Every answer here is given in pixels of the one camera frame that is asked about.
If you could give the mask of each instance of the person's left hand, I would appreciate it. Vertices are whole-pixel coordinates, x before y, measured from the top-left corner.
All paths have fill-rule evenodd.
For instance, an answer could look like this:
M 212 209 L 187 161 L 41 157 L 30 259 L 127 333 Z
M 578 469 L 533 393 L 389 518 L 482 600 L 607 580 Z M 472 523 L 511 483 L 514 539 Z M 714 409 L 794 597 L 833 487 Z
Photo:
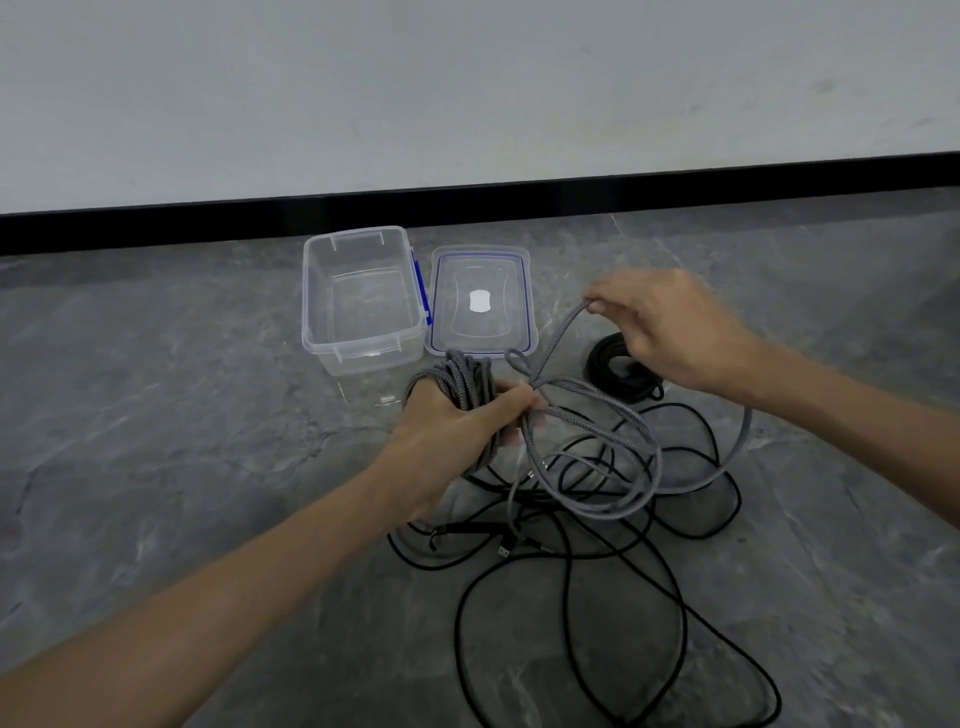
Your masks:
M 444 490 L 472 465 L 494 433 L 527 409 L 546 405 L 529 384 L 496 382 L 500 394 L 491 403 L 464 412 L 422 379 L 410 395 L 400 421 L 372 468 L 386 487 L 396 489 L 400 522 L 429 513 Z

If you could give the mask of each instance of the cable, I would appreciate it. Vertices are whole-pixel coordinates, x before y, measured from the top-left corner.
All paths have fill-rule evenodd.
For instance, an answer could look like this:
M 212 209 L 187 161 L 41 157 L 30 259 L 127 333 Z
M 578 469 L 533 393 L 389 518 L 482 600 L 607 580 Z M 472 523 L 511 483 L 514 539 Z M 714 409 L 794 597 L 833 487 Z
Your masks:
M 695 453 L 700 458 L 706 460 L 710 463 L 711 466 L 716 467 L 718 464 L 718 448 L 716 444 L 716 438 L 713 435 L 713 431 L 709 426 L 709 423 L 703 418 L 703 416 L 693 407 L 684 404 L 682 402 L 663 402 L 655 404 L 646 409 L 639 411 L 640 414 L 648 414 L 650 412 L 675 407 L 682 411 L 689 412 L 694 417 L 697 418 L 698 422 L 703 426 L 706 435 L 708 436 L 710 442 L 710 451 L 701 452 L 694 448 L 688 448 L 686 446 L 674 446 L 669 448 L 664 448 L 664 452 L 670 451 L 684 451 Z M 579 412 L 573 412 L 580 417 L 588 419 L 586 415 L 583 415 Z M 618 429 L 620 426 L 623 426 L 625 421 L 621 420 L 614 426 L 613 429 Z M 591 435 L 584 436 L 582 438 L 577 438 L 571 443 L 568 443 L 565 447 L 571 448 L 577 445 L 582 445 L 583 443 L 594 440 Z M 598 461 L 602 460 L 604 463 L 605 470 L 609 471 L 612 475 L 617 477 L 622 477 L 622 473 L 619 473 L 614 465 L 615 455 L 612 450 L 606 448 L 602 443 L 598 449 L 598 456 L 594 458 Z M 569 465 L 570 463 L 564 463 L 561 467 L 559 466 L 560 458 L 554 458 L 546 464 L 546 467 L 550 470 L 559 470 L 559 480 L 561 481 L 561 487 L 564 492 L 571 497 L 574 497 L 577 493 L 580 494 L 580 497 L 616 497 L 618 493 L 616 491 L 604 490 L 603 485 L 607 481 L 606 477 L 600 478 L 599 485 L 595 485 L 589 490 L 578 490 L 585 484 L 585 477 L 581 474 L 574 478 L 572 482 L 567 482 L 569 479 Z M 490 503 L 487 503 L 482 508 L 478 509 L 477 512 L 471 514 L 462 522 L 475 522 L 476 518 L 482 514 L 490 513 L 491 510 L 499 505 L 503 505 L 506 502 L 506 491 L 510 487 L 510 484 L 502 478 L 499 473 L 497 473 L 493 468 L 488 468 L 488 474 L 493 477 L 493 482 L 482 480 L 479 477 L 474 476 L 473 479 L 477 482 L 484 483 L 492 492 L 497 493 L 497 497 L 494 498 Z M 533 478 L 531 476 L 526 476 L 521 480 L 521 484 L 526 484 L 531 481 Z M 770 693 L 772 696 L 772 704 L 769 705 L 764 711 L 763 715 L 756 717 L 752 720 L 744 720 L 736 724 L 736 728 L 761 728 L 762 726 L 767 726 L 773 723 L 780 715 L 782 710 L 782 697 L 780 691 L 776 685 L 776 682 L 773 680 L 773 677 L 761 666 L 753 657 L 751 657 L 742 647 L 737 645 L 730 638 L 725 636 L 720 632 L 716 627 L 709 623 L 702 615 L 700 615 L 695 609 L 693 609 L 689 604 L 684 601 L 683 593 L 680 588 L 676 576 L 673 571 L 670 569 L 665 558 L 660 553 L 660 551 L 653 544 L 653 541 L 650 538 L 650 532 L 653 527 L 660 527 L 670 533 L 685 539 L 693 540 L 702 540 L 709 538 L 712 535 L 715 535 L 719 531 L 723 530 L 728 526 L 736 517 L 740 510 L 740 505 L 742 503 L 742 496 L 740 494 L 739 487 L 736 484 L 735 479 L 730 473 L 724 473 L 723 478 L 726 481 L 732 490 L 733 495 L 733 505 L 730 513 L 723 518 L 723 520 L 711 529 L 704 533 L 687 533 L 681 530 L 679 527 L 676 527 L 668 523 L 665 519 L 659 516 L 656 513 L 657 503 L 668 496 L 657 495 L 649 504 L 643 509 L 647 515 L 646 522 L 637 526 L 631 521 L 621 520 L 618 523 L 625 529 L 626 533 L 630 535 L 630 540 L 624 546 L 615 546 L 610 539 L 604 537 L 597 531 L 595 531 L 590 525 L 588 525 L 583 520 L 577 518 L 572 514 L 564 512 L 564 509 L 560 504 L 546 494 L 543 491 L 538 490 L 521 490 L 518 492 L 518 501 L 521 502 L 521 508 L 523 512 L 517 516 L 517 520 L 520 522 L 521 526 L 524 528 L 527 524 L 538 521 L 546 521 L 553 524 L 554 529 L 557 532 L 558 537 L 560 538 L 559 546 L 552 546 L 550 548 L 542 546 L 534 542 L 533 544 L 528 544 L 530 550 L 527 552 L 517 553 L 516 551 L 509 549 L 506 557 L 502 560 L 494 563 L 488 568 L 482 570 L 477 574 L 468 584 L 467 588 L 464 590 L 463 594 L 460 597 L 460 600 L 457 604 L 456 613 L 454 616 L 454 633 L 453 633 L 453 646 L 454 646 L 454 658 L 456 663 L 457 678 L 460 682 L 461 691 L 464 695 L 468 706 L 475 715 L 478 722 L 487 728 L 492 728 L 493 723 L 490 718 L 484 713 L 483 707 L 480 704 L 479 699 L 473 691 L 472 685 L 469 681 L 469 676 L 467 673 L 465 658 L 464 658 L 464 644 L 463 644 L 463 624 L 464 619 L 466 618 L 466 610 L 468 606 L 469 599 L 474 595 L 478 588 L 483 584 L 483 582 L 488 579 L 491 575 L 496 573 L 501 569 L 508 568 L 511 564 L 516 564 L 520 562 L 526 562 L 534 559 L 553 559 L 553 560 L 563 560 L 564 561 L 564 576 L 563 584 L 561 587 L 561 624 L 564 637 L 564 652 L 570 669 L 573 672 L 574 678 L 577 682 L 578 687 L 587 697 L 589 702 L 597 709 L 597 711 L 604 716 L 604 718 L 614 726 L 619 726 L 621 728 L 632 728 L 633 726 L 643 725 L 657 707 L 662 703 L 662 700 L 668 695 L 670 690 L 675 685 L 681 670 L 683 669 L 686 651 L 687 651 L 687 637 L 689 633 L 688 617 L 693 617 L 696 621 L 701 623 L 706 629 L 712 634 L 715 638 L 724 643 L 729 647 L 734 653 L 743 658 L 754 670 L 760 678 L 769 686 Z M 600 545 L 603 547 L 603 550 L 589 553 L 575 553 L 570 544 L 570 539 L 567 534 L 566 528 L 563 525 L 561 519 L 571 519 L 573 524 L 578 528 L 583 530 L 589 536 L 597 540 Z M 498 533 L 503 534 L 504 529 L 501 524 L 494 524 L 499 527 Z M 480 545 L 476 546 L 471 550 L 470 555 L 479 553 L 487 544 L 496 539 L 496 534 L 491 534 L 488 536 L 485 541 Z M 439 571 L 444 569 L 453 568 L 459 564 L 463 564 L 469 556 L 459 557 L 455 560 L 451 560 L 447 564 L 443 565 L 433 565 L 433 564 L 420 564 L 409 557 L 405 557 L 404 554 L 399 552 L 397 546 L 391 542 L 391 546 L 394 548 L 394 551 L 402 558 L 406 563 L 413 566 L 415 569 L 421 570 L 431 570 Z M 649 553 L 651 553 L 654 558 L 657 560 L 657 563 L 663 569 L 666 579 L 667 586 L 663 586 L 658 580 L 649 576 L 643 569 L 634 563 L 633 560 L 629 558 L 629 554 L 632 550 L 637 547 L 645 548 Z M 503 546 L 499 549 L 501 555 L 503 554 Z M 596 695 L 593 689 L 590 687 L 588 682 L 588 676 L 584 673 L 583 667 L 577 661 L 576 655 L 574 653 L 573 645 L 574 638 L 572 634 L 572 629 L 570 627 L 569 620 L 569 595 L 570 595 L 570 584 L 572 578 L 572 570 L 575 563 L 578 562 L 590 562 L 590 561 L 599 561 L 602 559 L 608 558 L 617 558 L 619 559 L 631 573 L 637 577 L 643 579 L 646 583 L 652 586 L 659 594 L 668 598 L 671 602 L 675 603 L 681 609 L 681 644 L 677 656 L 674 659 L 672 668 L 669 670 L 666 678 L 656 689 L 653 696 L 650 697 L 643 706 L 640 706 L 637 711 L 632 716 L 622 716 L 618 715 L 617 712 L 605 705 L 602 700 Z
M 526 445 L 527 455 L 531 459 L 532 463 L 540 464 L 543 473 L 539 472 L 537 468 L 534 468 L 524 476 L 517 478 L 514 482 L 510 482 L 488 464 L 486 467 L 486 474 L 489 475 L 492 480 L 481 477 L 479 471 L 483 468 L 480 463 L 489 463 L 490 460 L 492 460 L 492 457 L 496 452 L 496 447 L 499 444 L 499 440 L 497 439 L 496 444 L 494 444 L 492 441 L 488 446 L 488 449 L 485 449 L 484 454 L 482 454 L 478 459 L 478 463 L 464 475 L 464 478 L 467 482 L 492 494 L 492 500 L 482 508 L 479 508 L 477 511 L 467 516 L 465 519 L 457 522 L 442 523 L 433 526 L 424 526 L 423 524 L 411 525 L 411 531 L 414 534 L 420 536 L 421 538 L 428 539 L 427 544 L 431 550 L 435 548 L 434 542 L 436 539 L 447 537 L 455 538 L 453 534 L 458 532 L 470 533 L 474 535 L 486 534 L 479 544 L 471 547 L 469 551 L 463 553 L 462 555 L 458 554 L 451 556 L 448 560 L 443 561 L 442 563 L 434 563 L 439 562 L 439 557 L 433 554 L 431 554 L 431 563 L 422 563 L 416 558 L 405 553 L 397 544 L 395 539 L 388 536 L 390 547 L 400 559 L 414 569 L 441 571 L 452 569 L 464 564 L 473 556 L 478 555 L 489 544 L 499 539 L 497 553 L 499 553 L 502 559 L 481 571 L 470 581 L 458 602 L 453 627 L 453 646 L 457 678 L 460 682 L 464 699 L 468 703 L 476 719 L 483 726 L 492 726 L 492 723 L 484 713 L 479 699 L 473 692 L 464 660 L 463 622 L 467 604 L 470 596 L 475 594 L 480 585 L 492 574 L 501 569 L 508 568 L 511 564 L 533 559 L 561 559 L 564 561 L 564 581 L 561 588 L 560 607 L 562 629 L 564 633 L 564 651 L 567 662 L 570 665 L 570 669 L 573 672 L 574 678 L 581 691 L 587 697 L 589 702 L 596 708 L 596 710 L 602 716 L 604 716 L 604 718 L 611 725 L 620 726 L 622 728 L 633 728 L 634 726 L 643 725 L 673 688 L 681 673 L 681 670 L 683 669 L 684 661 L 686 659 L 687 637 L 689 630 L 688 617 L 693 617 L 698 622 L 703 624 L 710 634 L 723 642 L 737 655 L 742 657 L 754 670 L 756 670 L 762 680 L 769 686 L 772 696 L 772 704 L 767 706 L 762 716 L 737 723 L 737 726 L 742 728 L 747 728 L 748 726 L 750 728 L 759 728 L 761 726 L 770 725 L 778 718 L 782 709 L 782 698 L 780 696 L 780 691 L 773 678 L 753 657 L 751 657 L 746 651 L 744 651 L 728 637 L 723 635 L 718 629 L 711 625 L 684 601 L 680 584 L 678 583 L 673 571 L 669 568 L 669 565 L 667 564 L 663 555 L 654 546 L 650 538 L 651 529 L 661 528 L 679 538 L 704 540 L 719 533 L 733 522 L 740 511 L 743 498 L 733 476 L 726 471 L 726 464 L 736 454 L 740 447 L 742 447 L 743 441 L 746 437 L 745 433 L 749 433 L 750 411 L 745 410 L 740 435 L 738 436 L 737 442 L 732 451 L 725 459 L 721 460 L 716 437 L 714 436 L 709 423 L 703 417 L 703 415 L 687 404 L 681 402 L 661 402 L 645 409 L 635 411 L 633 409 L 626 408 L 621 402 L 617 402 L 619 406 L 610 404 L 607 401 L 608 395 L 603 395 L 603 393 L 601 393 L 595 387 L 575 379 L 574 377 L 542 376 L 541 373 L 543 366 L 546 363 L 546 360 L 549 358 L 549 355 L 556 347 L 560 336 L 563 335 L 563 332 L 569 326 L 570 322 L 572 322 L 573 318 L 580 312 L 580 310 L 582 310 L 582 308 L 583 307 L 580 306 L 577 309 L 574 309 L 574 311 L 571 311 L 570 315 L 567 316 L 567 318 L 561 324 L 558 333 L 555 334 L 553 339 L 551 339 L 550 344 L 547 346 L 543 357 L 540 359 L 536 367 L 531 366 L 530 362 L 522 357 L 522 355 L 519 355 L 518 352 L 513 352 L 512 356 L 508 357 L 508 361 L 511 361 L 515 369 L 527 374 L 527 376 L 529 376 L 531 379 L 531 385 L 535 388 L 539 388 L 544 384 L 555 384 L 557 386 L 562 386 L 562 388 L 566 389 L 567 391 L 576 392 L 592 399 L 603 401 L 604 403 L 608 404 L 614 412 L 616 412 L 618 415 L 621 415 L 616 424 L 610 429 L 605 429 L 604 427 L 595 423 L 591 418 L 587 417 L 581 412 L 578 412 L 577 410 L 569 407 L 551 405 L 542 411 L 552 414 L 552 416 L 557 417 L 565 422 L 581 426 L 585 431 L 585 434 L 574 438 L 562 448 L 550 452 L 545 457 L 540 459 L 536 448 L 532 447 L 532 437 L 529 436 L 530 427 L 528 425 L 528 431 L 524 432 L 524 442 Z M 438 381 L 438 385 L 441 387 L 442 391 L 444 391 L 444 393 L 447 394 L 451 400 L 457 404 L 457 406 L 464 409 L 482 406 L 483 403 L 489 401 L 487 397 L 489 397 L 493 391 L 492 380 L 489 378 L 489 371 L 489 365 L 487 365 L 485 368 L 483 360 L 473 360 L 470 357 L 463 356 L 457 352 L 448 352 L 444 363 L 435 365 L 431 370 L 420 373 L 410 383 L 407 389 L 407 397 L 409 397 L 414 384 L 419 381 L 420 378 L 430 376 Z M 656 393 L 656 388 L 651 390 L 650 395 L 648 396 L 649 399 L 655 399 Z M 648 449 L 653 451 L 644 456 L 637 451 L 637 443 L 629 438 L 617 434 L 622 427 L 630 425 L 641 432 L 642 438 L 642 433 L 644 431 L 648 433 L 650 432 L 649 427 L 642 419 L 642 416 L 668 407 L 679 408 L 682 411 L 688 412 L 696 417 L 708 436 L 709 452 L 701 452 L 697 449 L 687 446 L 660 448 L 660 446 L 657 445 L 656 440 L 653 440 L 652 445 L 649 442 L 644 442 Z M 629 411 L 630 415 L 622 414 L 624 408 Z M 636 422 L 638 421 L 643 423 L 643 427 L 646 428 L 645 430 L 636 427 Z M 598 445 L 595 455 L 575 455 L 574 453 L 570 452 L 570 450 L 575 447 L 582 449 L 583 447 L 586 447 L 588 443 L 593 441 L 596 441 Z M 617 466 L 616 455 L 618 451 L 625 452 L 628 456 L 628 461 L 633 461 L 638 465 L 636 474 L 632 477 L 632 479 L 624 474 L 621 471 L 621 468 Z M 691 487 L 690 483 L 674 486 L 665 486 L 661 484 L 659 490 L 657 490 L 654 487 L 654 480 L 660 476 L 660 468 L 662 467 L 662 454 L 666 452 L 686 452 L 693 454 L 708 463 L 712 468 L 712 473 L 710 473 L 708 476 L 698 478 L 695 481 L 695 487 Z M 657 504 L 661 499 L 666 497 L 678 497 L 683 493 L 689 493 L 693 490 L 700 490 L 701 488 L 708 487 L 710 483 L 713 482 L 727 483 L 732 491 L 732 507 L 729 513 L 724 516 L 722 521 L 715 526 L 708 528 L 703 532 L 689 533 L 680 529 L 678 526 L 667 522 L 657 513 Z M 640 484 L 640 487 L 635 488 L 634 486 L 636 486 L 637 483 Z M 639 493 L 639 497 L 645 498 L 645 502 L 640 507 L 633 509 L 630 515 L 634 516 L 642 511 L 647 518 L 642 525 L 637 525 L 633 523 L 632 520 L 627 520 L 623 517 L 611 517 L 603 519 L 620 524 L 625 529 L 625 533 L 629 536 L 629 539 L 625 545 L 615 546 L 612 541 L 588 525 L 584 519 L 597 520 L 597 517 L 593 515 L 596 512 L 615 512 L 615 505 L 617 503 L 622 503 L 625 497 L 625 491 L 627 495 L 630 493 Z M 568 503 L 572 503 L 575 508 L 570 508 Z M 506 522 L 498 522 L 496 520 L 491 521 L 491 516 L 489 514 L 492 513 L 495 508 L 501 505 L 505 506 L 507 509 Z M 583 507 L 589 505 L 606 505 L 607 510 L 589 511 Z M 514 513 L 514 506 L 517 506 L 516 513 Z M 486 518 L 482 521 L 478 520 L 479 517 L 484 514 L 488 514 Z M 570 519 L 572 523 L 579 529 L 599 542 L 602 549 L 593 552 L 575 553 L 572 549 L 566 527 L 563 523 L 563 520 L 565 519 Z M 536 541 L 535 539 L 525 536 L 523 531 L 527 530 L 528 527 L 535 522 L 551 523 L 560 540 L 559 545 L 545 545 Z M 654 556 L 657 563 L 666 574 L 667 586 L 663 586 L 658 580 L 649 576 L 643 571 L 643 569 L 637 566 L 629 558 L 631 551 L 637 547 L 645 548 Z M 587 561 L 592 562 L 608 558 L 619 559 L 622 563 L 624 563 L 625 566 L 628 567 L 631 573 L 643 579 L 658 593 L 668 598 L 680 608 L 681 643 L 678 654 L 674 660 L 673 667 L 670 669 L 662 684 L 660 684 L 660 686 L 656 689 L 653 696 L 648 699 L 643 706 L 640 706 L 637 711 L 632 713 L 631 716 L 619 715 L 615 710 L 605 705 L 593 691 L 589 685 L 588 676 L 584 673 L 584 669 L 578 663 L 574 653 L 574 641 L 569 623 L 568 602 L 571 574 L 574 563 Z
M 627 372 L 623 375 L 611 367 L 611 362 L 619 357 L 630 357 Z M 600 339 L 590 350 L 584 366 L 584 378 L 605 395 L 627 404 L 663 399 L 663 378 L 630 356 L 627 342 L 619 332 Z
M 691 493 L 713 482 L 713 480 L 723 473 L 730 461 L 746 444 L 747 437 L 750 435 L 750 423 L 753 418 L 753 410 L 747 407 L 744 408 L 740 432 L 737 435 L 730 453 L 724 460 L 720 461 L 716 468 L 710 473 L 694 478 L 692 481 L 686 483 L 661 483 L 663 453 L 660 450 L 660 444 L 657 442 L 653 431 L 638 413 L 623 401 L 604 394 L 592 384 L 578 379 L 575 376 L 545 376 L 543 374 L 543 370 L 550 356 L 553 355 L 554 350 L 557 348 L 566 330 L 588 305 L 588 301 L 583 301 L 566 315 L 550 338 L 550 342 L 547 344 L 543 355 L 536 364 L 532 363 L 522 352 L 516 349 L 507 350 L 505 359 L 510 366 L 527 377 L 530 386 L 535 390 L 550 385 L 606 404 L 614 413 L 627 421 L 627 424 L 636 432 L 641 442 L 618 435 L 612 430 L 599 427 L 587 418 L 574 413 L 572 410 L 550 405 L 549 398 L 543 392 L 541 392 L 541 394 L 547 399 L 548 406 L 537 408 L 535 410 L 537 413 L 556 418 L 570 425 L 575 425 L 590 433 L 611 449 L 614 447 L 622 448 L 628 456 L 635 461 L 635 465 L 637 466 L 641 466 L 644 463 L 637 448 L 645 446 L 647 450 L 653 452 L 650 462 L 646 463 L 643 467 L 636 468 L 633 479 L 622 477 L 615 479 L 616 482 L 614 485 L 622 491 L 622 495 L 619 498 L 600 503 L 586 503 L 582 500 L 565 496 L 561 488 L 558 487 L 556 479 L 550 474 L 548 469 L 543 466 L 544 455 L 540 454 L 534 441 L 534 429 L 530 420 L 532 413 L 527 413 L 520 419 L 520 432 L 523 435 L 527 459 L 535 475 L 537 485 L 549 493 L 550 496 L 571 513 L 575 513 L 582 518 L 597 521 L 616 521 L 636 513 L 650 501 L 650 498 L 652 498 L 657 491 L 665 494 Z M 438 362 L 430 369 L 414 375 L 407 385 L 403 398 L 404 404 L 406 404 L 406 401 L 410 398 L 410 394 L 413 392 L 417 382 L 430 377 L 437 382 L 437 386 L 440 387 L 441 391 L 460 409 L 470 410 L 483 406 L 483 404 L 492 401 L 493 397 L 495 397 L 495 387 L 493 385 L 490 366 L 489 359 L 474 359 L 462 352 L 451 350 L 446 353 L 443 362 Z M 490 464 L 496 455 L 502 437 L 502 431 L 497 432 L 492 437 L 485 446 L 484 451 L 480 454 L 477 462 L 466 471 L 467 474 L 475 473 L 477 470 L 483 468 L 483 466 Z M 568 449 L 554 450 L 553 452 L 547 453 L 545 457 L 568 458 L 581 463 L 595 473 L 604 475 L 599 464 L 590 462 L 588 459 Z M 649 478 L 645 477 L 646 469 L 650 470 Z M 508 522 L 512 522 L 511 516 L 513 514 L 513 506 L 518 488 L 519 482 L 515 482 L 511 492 L 507 496 Z

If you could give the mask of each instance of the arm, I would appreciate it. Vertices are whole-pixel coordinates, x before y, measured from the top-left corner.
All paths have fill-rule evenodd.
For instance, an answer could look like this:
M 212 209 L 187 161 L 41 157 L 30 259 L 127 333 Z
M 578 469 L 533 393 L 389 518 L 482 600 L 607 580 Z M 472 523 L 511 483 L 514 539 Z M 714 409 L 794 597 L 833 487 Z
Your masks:
M 170 726 L 200 707 L 264 633 L 365 544 L 428 512 L 530 387 L 461 412 L 414 390 L 376 461 L 217 562 L 0 677 L 4 725 Z
M 584 295 L 657 374 L 812 432 L 960 528 L 960 417 L 760 341 L 687 271 L 617 271 Z

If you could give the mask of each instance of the plastic container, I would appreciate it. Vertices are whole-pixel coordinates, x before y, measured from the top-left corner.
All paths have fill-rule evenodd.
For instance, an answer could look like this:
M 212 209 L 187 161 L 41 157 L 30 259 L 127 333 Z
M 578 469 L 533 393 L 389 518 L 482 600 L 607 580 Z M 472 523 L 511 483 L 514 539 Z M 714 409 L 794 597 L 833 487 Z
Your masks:
M 456 245 L 433 252 L 426 348 L 503 356 L 537 348 L 530 254 L 523 248 Z
M 403 228 L 315 235 L 303 244 L 303 347 L 334 376 L 423 356 L 426 295 Z

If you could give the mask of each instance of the white label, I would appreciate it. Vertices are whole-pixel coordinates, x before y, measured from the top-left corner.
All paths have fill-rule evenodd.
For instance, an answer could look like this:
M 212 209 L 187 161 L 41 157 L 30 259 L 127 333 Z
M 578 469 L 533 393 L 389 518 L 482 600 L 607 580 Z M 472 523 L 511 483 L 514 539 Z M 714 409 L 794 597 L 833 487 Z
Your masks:
M 479 288 L 470 291 L 470 310 L 477 313 L 486 313 L 490 310 L 490 291 Z

